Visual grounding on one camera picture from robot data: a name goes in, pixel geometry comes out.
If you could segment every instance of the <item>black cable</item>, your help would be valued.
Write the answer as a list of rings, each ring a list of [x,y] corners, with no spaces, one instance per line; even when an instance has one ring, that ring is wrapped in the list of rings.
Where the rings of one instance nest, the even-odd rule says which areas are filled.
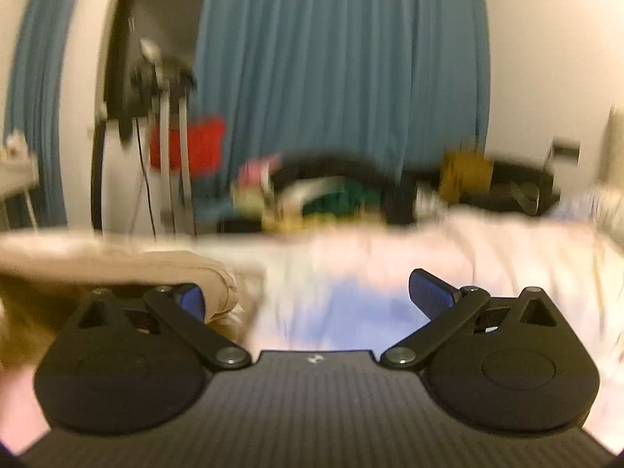
[[[150,195],[150,182],[147,180],[147,171],[145,170],[145,162],[143,161],[143,150],[141,149],[141,132],[138,129],[138,118],[135,118],[136,123],[136,143],[138,144],[138,159],[141,161],[141,171],[143,172],[143,179],[145,181],[145,188],[147,190],[147,207],[150,210],[150,222],[152,223],[152,234],[156,239],[156,227],[154,225],[154,214],[152,213],[152,196]]]

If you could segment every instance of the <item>curtain fold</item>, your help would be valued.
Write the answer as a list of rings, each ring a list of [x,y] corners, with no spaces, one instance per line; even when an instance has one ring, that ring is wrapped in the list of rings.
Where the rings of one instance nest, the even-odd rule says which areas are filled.
[[[76,0],[29,0],[7,92],[4,134],[14,128],[39,157],[41,187],[32,192],[41,225],[65,225],[59,162],[59,92],[69,23]],[[13,226],[29,226],[23,202],[10,206]]]
[[[274,152],[345,151],[400,175],[484,139],[484,0],[205,0],[191,114],[227,121],[220,172]]]

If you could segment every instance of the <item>bedsheet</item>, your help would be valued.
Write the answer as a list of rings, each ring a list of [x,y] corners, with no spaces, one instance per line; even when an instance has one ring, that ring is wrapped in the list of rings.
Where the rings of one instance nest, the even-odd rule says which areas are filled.
[[[262,349],[371,349],[379,356],[428,321],[408,293],[415,268],[492,296],[540,286],[600,371],[586,429],[614,452],[624,447],[624,255],[589,224],[458,208],[411,229],[215,236],[193,249],[264,269],[263,306],[246,340],[255,356]]]

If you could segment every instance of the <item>pile of clothes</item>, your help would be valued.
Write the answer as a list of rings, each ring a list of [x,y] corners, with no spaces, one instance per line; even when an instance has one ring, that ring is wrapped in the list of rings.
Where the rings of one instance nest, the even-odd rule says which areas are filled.
[[[391,223],[415,220],[414,188],[402,188],[373,163],[345,154],[278,155],[252,160],[231,187],[236,212],[257,220],[263,231],[294,231],[336,223]]]

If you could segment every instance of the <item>red object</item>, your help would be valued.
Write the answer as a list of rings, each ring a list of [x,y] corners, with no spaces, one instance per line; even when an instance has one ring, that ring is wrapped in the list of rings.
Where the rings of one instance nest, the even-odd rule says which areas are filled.
[[[188,168],[192,178],[219,169],[221,165],[221,140],[225,133],[225,120],[214,116],[188,127]],[[160,170],[160,131],[154,128],[150,142],[150,163]],[[171,170],[180,170],[180,130],[169,131],[169,165]]]

